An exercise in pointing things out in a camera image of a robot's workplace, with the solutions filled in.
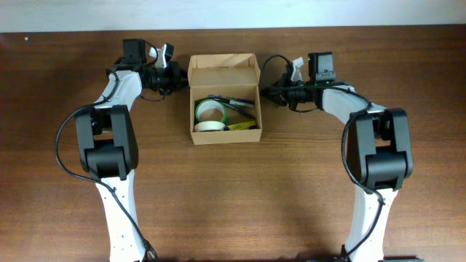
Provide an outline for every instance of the box flap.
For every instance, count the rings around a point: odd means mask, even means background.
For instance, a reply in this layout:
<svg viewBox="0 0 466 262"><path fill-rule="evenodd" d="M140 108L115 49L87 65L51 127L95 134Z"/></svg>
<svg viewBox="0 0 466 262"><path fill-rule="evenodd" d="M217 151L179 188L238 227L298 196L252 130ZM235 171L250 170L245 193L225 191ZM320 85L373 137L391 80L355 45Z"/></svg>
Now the box flap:
<svg viewBox="0 0 466 262"><path fill-rule="evenodd" d="M257 85L261 71L254 54L193 55L189 86Z"/></svg>

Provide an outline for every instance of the cardboard box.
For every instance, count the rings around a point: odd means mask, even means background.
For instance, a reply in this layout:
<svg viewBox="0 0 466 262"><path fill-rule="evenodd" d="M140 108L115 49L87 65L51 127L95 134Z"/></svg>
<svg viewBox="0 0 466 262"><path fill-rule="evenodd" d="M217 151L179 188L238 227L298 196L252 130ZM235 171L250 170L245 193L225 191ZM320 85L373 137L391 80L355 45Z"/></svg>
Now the cardboard box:
<svg viewBox="0 0 466 262"><path fill-rule="evenodd" d="M258 82L261 71L254 54L193 55L189 61L191 137L195 145L215 143L259 142L262 135L261 101ZM243 98L255 101L254 108L245 109L254 115L257 128L253 130L195 132L196 101L208 95ZM227 109L226 125L248 122L249 118Z"/></svg>

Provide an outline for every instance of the brown table surface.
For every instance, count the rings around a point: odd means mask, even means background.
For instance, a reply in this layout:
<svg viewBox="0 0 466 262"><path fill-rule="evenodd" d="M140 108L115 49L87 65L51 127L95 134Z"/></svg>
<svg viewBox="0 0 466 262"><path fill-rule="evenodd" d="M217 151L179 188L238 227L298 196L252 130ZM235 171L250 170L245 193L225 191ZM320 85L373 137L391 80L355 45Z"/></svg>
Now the brown table surface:
<svg viewBox="0 0 466 262"><path fill-rule="evenodd" d="M99 193L68 177L52 147L58 125L102 93L104 68L125 38L173 44L184 68L195 54L255 52L261 65L275 53L333 51L339 79L408 112L414 173L390 211L385 255L465 260L466 27L448 25L0 35L0 261L108 260ZM283 70L276 61L267 75ZM354 202L340 158L343 125L324 112L261 103L260 143L193 146L189 89L163 103L135 102L138 219L160 257L339 253ZM60 150L83 173L74 123Z"/></svg>

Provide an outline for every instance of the green tape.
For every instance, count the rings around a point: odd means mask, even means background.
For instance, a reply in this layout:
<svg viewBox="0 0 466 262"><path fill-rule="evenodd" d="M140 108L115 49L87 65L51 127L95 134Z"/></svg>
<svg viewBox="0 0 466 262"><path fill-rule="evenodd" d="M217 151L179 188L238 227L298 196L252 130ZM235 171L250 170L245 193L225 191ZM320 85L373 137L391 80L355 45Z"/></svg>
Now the green tape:
<svg viewBox="0 0 466 262"><path fill-rule="evenodd" d="M206 100L203 100L201 103L199 103L199 105L197 105L197 107L196 107L196 111L194 112L194 116L196 117L196 120L200 123L201 122L200 115L204 111L206 111L208 109L219 109L219 108L222 108L224 110L222 112L222 113L224 113L224 117L222 118L221 122L225 124L226 123L226 107L225 107L225 105L223 103L215 101L214 99L206 99Z"/></svg>

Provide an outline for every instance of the tape roll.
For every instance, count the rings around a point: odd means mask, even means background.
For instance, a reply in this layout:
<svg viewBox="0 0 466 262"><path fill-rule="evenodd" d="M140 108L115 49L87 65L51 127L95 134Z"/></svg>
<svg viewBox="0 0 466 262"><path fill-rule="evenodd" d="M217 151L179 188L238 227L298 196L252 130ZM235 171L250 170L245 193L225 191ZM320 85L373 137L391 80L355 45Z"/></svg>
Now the tape roll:
<svg viewBox="0 0 466 262"><path fill-rule="evenodd" d="M214 99L206 99L202 101L201 103L199 103L199 105L197 105L196 111L194 112L194 116L196 117L196 120L200 123L201 122L200 117L202 113L210 109L216 109L220 111L224 115L224 117L222 117L220 122L224 124L226 123L226 108L223 105L223 103L217 102Z"/></svg>
<svg viewBox="0 0 466 262"><path fill-rule="evenodd" d="M225 124L219 121L204 121L194 126L195 132L223 131Z"/></svg>

